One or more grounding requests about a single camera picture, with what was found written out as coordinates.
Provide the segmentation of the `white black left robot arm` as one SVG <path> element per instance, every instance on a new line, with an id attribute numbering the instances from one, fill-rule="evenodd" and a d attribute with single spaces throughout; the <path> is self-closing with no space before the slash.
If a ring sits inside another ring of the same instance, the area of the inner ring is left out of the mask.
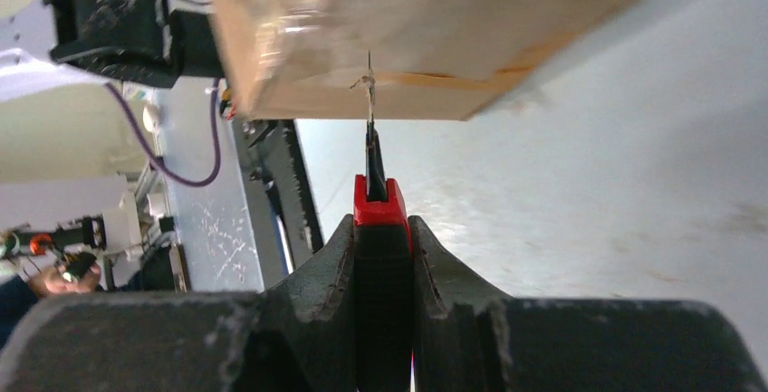
<path id="1" fill-rule="evenodd" d="M 75 84 L 222 79 L 205 1 L 32 0 L 1 18 L 1 100 Z"/>

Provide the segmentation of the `distant person's hand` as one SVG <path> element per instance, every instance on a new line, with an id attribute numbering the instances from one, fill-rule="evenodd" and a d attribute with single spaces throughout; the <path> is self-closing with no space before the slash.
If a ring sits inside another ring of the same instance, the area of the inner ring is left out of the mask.
<path id="1" fill-rule="evenodd" d="M 77 282 L 68 282 L 62 272 L 54 265 L 49 265 L 26 281 L 26 284 L 38 298 L 61 294 L 82 294 L 94 292 L 101 280 L 101 268 L 95 263 Z"/>

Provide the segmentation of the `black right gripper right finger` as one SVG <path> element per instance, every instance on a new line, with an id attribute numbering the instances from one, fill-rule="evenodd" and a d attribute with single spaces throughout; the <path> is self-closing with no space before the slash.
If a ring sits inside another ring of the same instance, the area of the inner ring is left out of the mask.
<path id="1" fill-rule="evenodd" d="M 419 391 L 764 391 L 731 322 L 691 300 L 509 295 L 408 220 Z"/>

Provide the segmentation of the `red black utility knife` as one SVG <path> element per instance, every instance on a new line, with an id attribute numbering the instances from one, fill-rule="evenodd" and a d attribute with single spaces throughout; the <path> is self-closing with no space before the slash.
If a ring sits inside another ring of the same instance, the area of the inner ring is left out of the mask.
<path id="1" fill-rule="evenodd" d="M 408 391 L 413 302 L 412 249 L 397 183 L 386 177 L 375 127 L 376 80 L 357 80 L 368 99 L 365 172 L 355 178 L 353 251 L 355 352 L 360 391 Z"/>

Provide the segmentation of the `distant handheld gripper device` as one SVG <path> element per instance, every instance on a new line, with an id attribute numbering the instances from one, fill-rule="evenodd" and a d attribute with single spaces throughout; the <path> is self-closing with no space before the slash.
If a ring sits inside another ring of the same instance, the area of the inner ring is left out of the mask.
<path id="1" fill-rule="evenodd" d="M 110 280 L 110 268 L 116 260 L 135 262 L 143 254 L 139 211 L 131 193 L 123 194 L 116 207 L 59 224 L 53 230 L 22 224 L 1 231 L 3 277 L 22 272 L 23 261 L 52 256 L 64 267 L 64 278 L 69 282 L 80 279 L 95 262 L 101 263 Z"/>

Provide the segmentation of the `distant person's dark sleeve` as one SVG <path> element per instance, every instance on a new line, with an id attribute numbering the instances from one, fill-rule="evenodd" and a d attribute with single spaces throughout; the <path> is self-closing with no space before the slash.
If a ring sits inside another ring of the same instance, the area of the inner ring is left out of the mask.
<path id="1" fill-rule="evenodd" d="M 5 347 L 19 321 L 38 301 L 38 295 L 19 276 L 1 284 L 1 349 Z"/>

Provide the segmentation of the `brown cardboard express box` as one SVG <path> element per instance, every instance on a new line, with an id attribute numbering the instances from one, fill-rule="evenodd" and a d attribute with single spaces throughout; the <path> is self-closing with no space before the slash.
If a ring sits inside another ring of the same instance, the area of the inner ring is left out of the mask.
<path id="1" fill-rule="evenodd" d="M 467 120 L 637 0 L 213 0 L 236 112 Z"/>

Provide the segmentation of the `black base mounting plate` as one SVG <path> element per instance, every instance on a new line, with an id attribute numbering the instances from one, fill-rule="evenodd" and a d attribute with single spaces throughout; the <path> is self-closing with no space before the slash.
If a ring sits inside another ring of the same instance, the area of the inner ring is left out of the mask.
<path id="1" fill-rule="evenodd" d="M 232 131 L 258 270 L 270 288 L 325 240 L 295 122 L 236 118 Z"/>

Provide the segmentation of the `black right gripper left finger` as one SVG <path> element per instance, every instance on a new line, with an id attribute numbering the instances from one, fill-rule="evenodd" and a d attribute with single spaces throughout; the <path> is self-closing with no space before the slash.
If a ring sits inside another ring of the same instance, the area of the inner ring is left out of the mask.
<path id="1" fill-rule="evenodd" d="M 4 391 L 352 391 L 352 219 L 263 292 L 120 292 L 36 305 Z"/>

